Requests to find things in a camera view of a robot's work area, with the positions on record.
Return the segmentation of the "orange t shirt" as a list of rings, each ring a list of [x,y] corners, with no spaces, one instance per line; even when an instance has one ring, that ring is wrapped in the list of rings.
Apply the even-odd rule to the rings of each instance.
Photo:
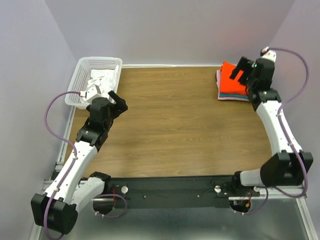
[[[236,65],[230,64],[226,61],[223,62],[222,66],[220,67],[219,91],[222,94],[246,96],[246,87],[240,84],[239,82],[239,79],[242,76],[243,71],[240,70],[239,73],[236,75],[235,79],[230,78],[235,68]]]

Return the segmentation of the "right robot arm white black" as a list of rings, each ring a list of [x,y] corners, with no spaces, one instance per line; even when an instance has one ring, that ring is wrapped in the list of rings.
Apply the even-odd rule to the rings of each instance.
[[[307,183],[313,156],[298,144],[281,108],[279,93],[271,87],[276,55],[256,60],[241,57],[230,78],[245,86],[249,102],[261,119],[267,133],[271,158],[255,170],[237,171],[230,191],[241,196],[248,187],[299,186]]]

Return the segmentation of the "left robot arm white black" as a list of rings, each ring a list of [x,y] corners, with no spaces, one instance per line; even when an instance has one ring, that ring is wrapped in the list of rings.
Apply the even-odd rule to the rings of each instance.
[[[78,131],[75,143],[56,136],[71,145],[71,154],[51,185],[44,193],[36,193],[30,202],[34,222],[43,227],[49,240],[54,239],[51,230],[60,233],[58,239],[69,234],[80,211],[95,197],[109,198],[113,204],[121,199],[124,208],[128,208],[127,200],[111,188],[111,177],[107,174],[95,172],[84,185],[78,185],[88,164],[107,140],[114,120],[128,110],[126,101],[113,90],[108,95],[114,102],[96,97],[87,106],[89,117]]]

